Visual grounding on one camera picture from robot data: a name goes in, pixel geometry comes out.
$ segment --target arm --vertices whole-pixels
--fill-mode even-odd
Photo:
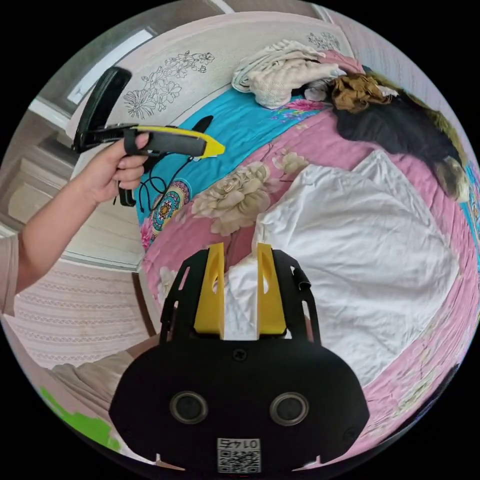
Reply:
[[[147,141],[148,134],[139,135],[136,145],[142,148]],[[99,152],[26,223],[18,236],[16,293],[34,284],[54,266],[97,206],[118,195],[119,186],[127,190],[138,187],[146,158],[125,155],[123,140]]]
[[[76,178],[27,222],[18,236],[17,293],[54,266],[96,207]]]

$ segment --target brown cloth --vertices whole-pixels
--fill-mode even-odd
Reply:
[[[337,77],[331,93],[333,104],[338,110],[356,114],[369,104],[389,104],[391,96],[383,96],[377,81],[368,75],[352,73]]]

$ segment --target screw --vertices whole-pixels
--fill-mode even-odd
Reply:
[[[242,348],[236,348],[233,351],[232,358],[237,362],[243,362],[247,359],[247,352]]]

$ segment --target camera lens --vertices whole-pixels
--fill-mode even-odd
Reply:
[[[182,391],[173,396],[170,402],[170,412],[183,424],[198,424],[208,413],[205,399],[193,391]]]
[[[309,413],[307,399],[299,393],[282,393],[270,405],[270,417],[278,425],[299,424]]]

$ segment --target green object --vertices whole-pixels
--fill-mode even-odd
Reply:
[[[112,427],[101,418],[91,418],[81,413],[69,413],[61,407],[52,394],[44,387],[40,393],[48,406],[68,425],[89,439],[115,452],[120,451],[120,443],[110,436]]]

